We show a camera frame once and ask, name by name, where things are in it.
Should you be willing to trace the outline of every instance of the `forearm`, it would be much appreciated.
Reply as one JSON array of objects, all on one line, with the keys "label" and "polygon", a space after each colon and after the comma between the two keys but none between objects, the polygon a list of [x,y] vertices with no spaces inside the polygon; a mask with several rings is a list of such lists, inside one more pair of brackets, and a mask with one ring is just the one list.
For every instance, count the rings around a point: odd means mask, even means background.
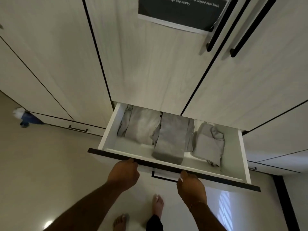
[{"label": "forearm", "polygon": [[226,231],[205,203],[193,204],[190,212],[199,231]]},{"label": "forearm", "polygon": [[121,192],[119,185],[107,182],[79,200],[45,230],[97,231]]}]

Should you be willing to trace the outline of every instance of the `black sign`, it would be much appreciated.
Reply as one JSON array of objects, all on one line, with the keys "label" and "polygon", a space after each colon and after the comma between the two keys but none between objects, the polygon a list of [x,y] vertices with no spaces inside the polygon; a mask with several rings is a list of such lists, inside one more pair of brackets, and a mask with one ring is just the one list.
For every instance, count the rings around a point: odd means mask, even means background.
[{"label": "black sign", "polygon": [[212,32],[226,0],[139,0],[138,13]]}]

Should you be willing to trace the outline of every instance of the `sign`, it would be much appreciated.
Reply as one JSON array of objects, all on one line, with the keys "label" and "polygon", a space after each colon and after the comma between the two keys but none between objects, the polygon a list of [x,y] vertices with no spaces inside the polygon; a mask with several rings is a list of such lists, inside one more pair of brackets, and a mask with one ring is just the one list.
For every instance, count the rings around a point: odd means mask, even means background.
[{"label": "sign", "polygon": [[201,34],[212,32],[227,0],[139,0],[138,18]]}]

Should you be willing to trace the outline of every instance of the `black cabinet handle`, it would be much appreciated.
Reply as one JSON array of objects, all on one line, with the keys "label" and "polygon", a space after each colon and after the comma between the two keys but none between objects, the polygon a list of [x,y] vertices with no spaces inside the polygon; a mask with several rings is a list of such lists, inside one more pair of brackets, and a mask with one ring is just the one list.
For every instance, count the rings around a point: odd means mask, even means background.
[{"label": "black cabinet handle", "polygon": [[251,26],[248,28],[248,30],[245,32],[244,36],[241,38],[240,42],[237,44],[237,46],[234,49],[230,49],[231,57],[234,58],[237,53],[241,50],[241,48],[244,46],[246,41],[249,39],[249,37],[252,35],[254,30],[259,26],[265,15],[270,11],[271,7],[274,5],[276,0],[268,0],[267,3],[264,5],[256,19],[253,21]]},{"label": "black cabinet handle", "polygon": [[86,130],[84,131],[84,130],[81,130],[81,129],[72,128],[72,125],[70,125],[68,128],[69,128],[69,129],[72,129],[72,130],[83,131],[83,132],[87,132],[87,131],[89,130],[89,129],[86,129]]},{"label": "black cabinet handle", "polygon": [[166,181],[177,182],[177,181],[172,180],[172,179],[169,179],[169,178],[164,178],[164,177],[158,177],[158,176],[155,176],[155,172],[154,172],[154,171],[152,171],[152,177],[153,177],[153,178],[162,179],[162,180],[166,180]]},{"label": "black cabinet handle", "polygon": [[237,2],[238,2],[238,0],[231,0],[230,1],[229,6],[227,7],[225,14],[222,16],[222,19],[221,19],[214,35],[212,36],[211,41],[206,44],[206,51],[210,52],[213,49],[214,44],[216,43],[222,29],[226,25],[226,22],[229,19],[232,11],[234,10],[234,7],[236,6]]}]

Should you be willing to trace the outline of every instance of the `hand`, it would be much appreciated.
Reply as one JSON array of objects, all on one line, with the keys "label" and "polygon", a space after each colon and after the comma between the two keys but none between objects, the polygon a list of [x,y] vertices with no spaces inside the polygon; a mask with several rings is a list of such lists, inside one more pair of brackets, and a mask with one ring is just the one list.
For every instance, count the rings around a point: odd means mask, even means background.
[{"label": "hand", "polygon": [[107,182],[117,184],[121,192],[134,186],[139,178],[138,163],[133,159],[123,160],[114,165],[109,173]]},{"label": "hand", "polygon": [[181,178],[176,183],[177,192],[183,202],[190,209],[195,203],[202,202],[206,204],[206,192],[202,182],[194,174],[188,174],[186,171],[181,172]]}]

